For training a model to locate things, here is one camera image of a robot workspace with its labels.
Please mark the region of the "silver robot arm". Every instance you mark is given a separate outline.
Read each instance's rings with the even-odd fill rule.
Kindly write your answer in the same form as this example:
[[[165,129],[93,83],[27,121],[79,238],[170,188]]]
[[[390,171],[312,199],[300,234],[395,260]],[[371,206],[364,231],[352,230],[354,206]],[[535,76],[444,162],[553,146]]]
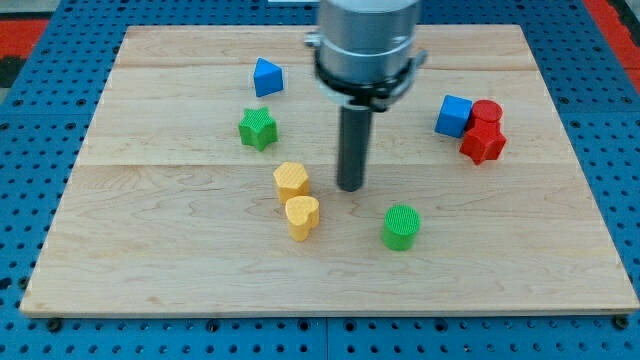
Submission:
[[[411,54],[419,20],[418,0],[320,1],[305,44],[321,90],[346,110],[388,110],[426,59],[425,51]]]

